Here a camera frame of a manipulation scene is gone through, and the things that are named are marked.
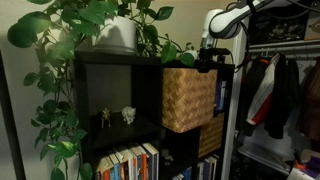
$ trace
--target clothing rack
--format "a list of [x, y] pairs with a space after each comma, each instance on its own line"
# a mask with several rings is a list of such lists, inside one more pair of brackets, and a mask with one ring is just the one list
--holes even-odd
[[249, 54], [272, 56], [283, 53], [287, 58], [299, 60], [314, 60], [319, 57], [320, 40], [313, 41], [289, 41], [272, 44], [251, 45]]

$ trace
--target animal figurine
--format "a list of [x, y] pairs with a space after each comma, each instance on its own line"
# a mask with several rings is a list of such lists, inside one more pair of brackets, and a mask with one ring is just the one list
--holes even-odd
[[108, 121], [108, 126], [111, 127], [111, 123], [110, 123], [110, 110], [105, 108], [102, 111], [102, 122], [101, 122], [101, 128], [104, 127], [104, 121]]
[[136, 108], [125, 107], [122, 110], [123, 120], [127, 122], [127, 124], [131, 124], [134, 120], [134, 116], [136, 114]]

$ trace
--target potted plant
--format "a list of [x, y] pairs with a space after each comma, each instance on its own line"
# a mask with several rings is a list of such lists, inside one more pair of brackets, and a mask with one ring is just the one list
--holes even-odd
[[[169, 36], [160, 37], [156, 28], [146, 23], [146, 16], [154, 20], [164, 20], [172, 12], [165, 7], [155, 13], [149, 8], [150, 0], [28, 0], [35, 4], [48, 4], [40, 12], [35, 11], [21, 17], [7, 33], [8, 40], [20, 48], [34, 46], [39, 61], [38, 72], [26, 75], [25, 86], [36, 85], [43, 91], [44, 103], [36, 109], [36, 117], [31, 120], [34, 127], [40, 128], [35, 146], [42, 142], [40, 159], [49, 151], [55, 155], [51, 179], [69, 179], [68, 158], [79, 158], [77, 179], [92, 179], [90, 164], [83, 164], [80, 153], [81, 139], [86, 132], [79, 128], [76, 108], [72, 98], [72, 75], [70, 64], [74, 59], [74, 50], [87, 37], [97, 34], [96, 27], [104, 24], [105, 15], [125, 16], [131, 3], [137, 4], [138, 14], [130, 16], [138, 28], [138, 49], [140, 55], [154, 56], [161, 53], [163, 63], [179, 59], [192, 65], [193, 57], [183, 53]], [[158, 38], [166, 40], [160, 44]], [[65, 164], [64, 171], [60, 164]]]

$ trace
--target white figurine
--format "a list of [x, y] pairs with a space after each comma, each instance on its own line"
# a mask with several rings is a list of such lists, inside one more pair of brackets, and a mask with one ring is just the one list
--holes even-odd
[[103, 128], [104, 126], [104, 121], [108, 121], [108, 125], [109, 127], [111, 127], [111, 124], [110, 124], [110, 110], [105, 108], [103, 111], [102, 111], [102, 122], [101, 122], [101, 128]]
[[125, 107], [122, 110], [123, 120], [127, 121], [127, 124], [131, 124], [134, 120], [136, 114], [136, 108]]

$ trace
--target woven storage basket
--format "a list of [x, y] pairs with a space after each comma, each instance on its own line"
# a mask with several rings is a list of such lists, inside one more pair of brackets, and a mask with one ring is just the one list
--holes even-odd
[[219, 114], [201, 126], [199, 158], [221, 147], [223, 121], [224, 114]]
[[217, 71], [165, 68], [162, 125], [182, 133], [208, 123], [213, 117]]

